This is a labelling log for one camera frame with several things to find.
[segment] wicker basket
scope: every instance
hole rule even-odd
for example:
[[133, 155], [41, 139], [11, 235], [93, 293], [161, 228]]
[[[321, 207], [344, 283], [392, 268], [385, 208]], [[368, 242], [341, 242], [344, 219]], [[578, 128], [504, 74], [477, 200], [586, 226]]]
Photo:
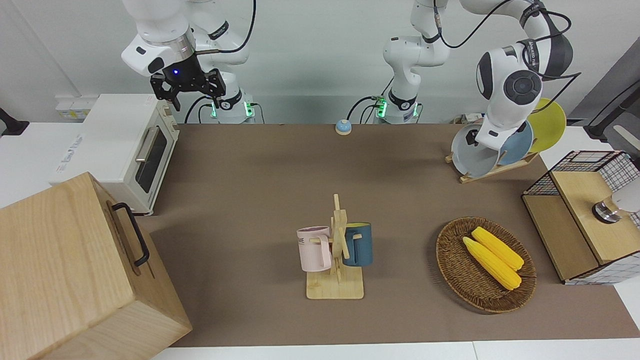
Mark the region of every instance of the wicker basket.
[[[472, 238], [471, 232], [478, 226], [496, 235], [524, 259], [524, 266], [518, 270], [522, 283], [517, 289], [503, 288], [469, 254], [462, 237]], [[536, 288], [536, 269], [527, 250], [509, 231], [485, 218], [466, 217], [448, 223], [438, 235], [436, 258], [451, 289], [464, 301], [489, 313], [520, 309]]]

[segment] oven window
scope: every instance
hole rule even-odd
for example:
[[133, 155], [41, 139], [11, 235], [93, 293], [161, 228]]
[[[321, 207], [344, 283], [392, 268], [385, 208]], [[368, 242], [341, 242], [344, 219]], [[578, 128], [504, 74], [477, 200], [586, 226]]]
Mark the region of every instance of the oven window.
[[151, 184], [154, 182], [165, 149], [166, 137], [164, 137], [162, 131], [158, 131], [158, 136], [151, 147], [151, 153], [147, 161], [138, 166], [138, 172], [136, 173], [136, 182], [140, 184], [145, 193], [149, 193], [151, 189]]

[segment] corn cob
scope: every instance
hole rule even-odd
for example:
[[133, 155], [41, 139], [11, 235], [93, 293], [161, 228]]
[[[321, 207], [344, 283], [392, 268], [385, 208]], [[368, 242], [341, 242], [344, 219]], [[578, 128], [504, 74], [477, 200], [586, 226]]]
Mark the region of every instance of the corn cob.
[[516, 254], [507, 244], [488, 232], [485, 228], [478, 226], [476, 230], [471, 232], [471, 235], [473, 235], [477, 242], [484, 245], [484, 247], [489, 249], [489, 251], [494, 253], [513, 270], [518, 271], [522, 268], [522, 265], [524, 265], [524, 260], [520, 255]]
[[482, 267], [491, 275], [494, 279], [507, 290], [513, 290], [520, 286], [522, 279], [512, 268], [500, 260], [489, 249], [484, 247], [479, 242], [471, 240], [466, 236], [462, 238], [467, 246], [467, 250], [471, 255], [482, 265]]

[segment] blue mug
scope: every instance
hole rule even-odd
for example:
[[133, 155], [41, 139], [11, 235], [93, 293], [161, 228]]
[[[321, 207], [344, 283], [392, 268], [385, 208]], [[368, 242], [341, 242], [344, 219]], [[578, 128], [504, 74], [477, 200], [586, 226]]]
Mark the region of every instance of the blue mug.
[[371, 240], [371, 224], [368, 222], [352, 222], [347, 224], [344, 233], [349, 249], [349, 259], [342, 257], [347, 266], [367, 266], [373, 263], [373, 242]]

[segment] brown table mat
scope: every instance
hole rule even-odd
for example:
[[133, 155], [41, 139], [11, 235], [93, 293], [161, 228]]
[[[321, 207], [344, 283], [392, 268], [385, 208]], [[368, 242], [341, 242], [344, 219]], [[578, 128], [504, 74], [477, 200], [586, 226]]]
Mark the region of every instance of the brown table mat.
[[[152, 232], [193, 332], [178, 347], [629, 338], [611, 286], [564, 286], [520, 194], [545, 167], [459, 184], [444, 163], [459, 126], [183, 126]], [[329, 225], [333, 193], [372, 223], [362, 300], [307, 300], [296, 230]], [[447, 287], [435, 240], [485, 217], [526, 246], [538, 287], [522, 309], [479, 314]]]

